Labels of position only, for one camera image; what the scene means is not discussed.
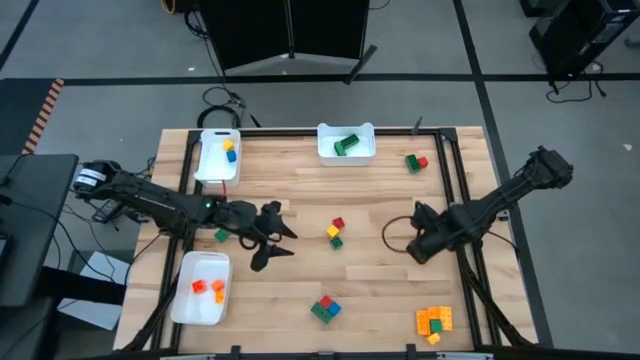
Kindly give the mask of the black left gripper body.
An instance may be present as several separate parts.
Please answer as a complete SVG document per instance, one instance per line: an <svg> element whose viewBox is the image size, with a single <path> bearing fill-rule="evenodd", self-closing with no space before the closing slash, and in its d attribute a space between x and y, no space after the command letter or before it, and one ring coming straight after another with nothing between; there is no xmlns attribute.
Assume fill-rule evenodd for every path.
<svg viewBox="0 0 640 360"><path fill-rule="evenodd" d="M227 228L244 238L262 238L265 234L256 224L257 208L246 201L232 201L227 204Z"/></svg>

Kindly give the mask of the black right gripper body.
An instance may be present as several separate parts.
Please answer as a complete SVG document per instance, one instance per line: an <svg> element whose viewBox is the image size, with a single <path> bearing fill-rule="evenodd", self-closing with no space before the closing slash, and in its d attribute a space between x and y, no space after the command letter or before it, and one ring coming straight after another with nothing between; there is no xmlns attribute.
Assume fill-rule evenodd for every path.
<svg viewBox="0 0 640 360"><path fill-rule="evenodd" d="M451 207L437 213L431 207L420 207L423 234L419 241L429 244L431 250L454 250L465 244L465 210Z"/></svg>

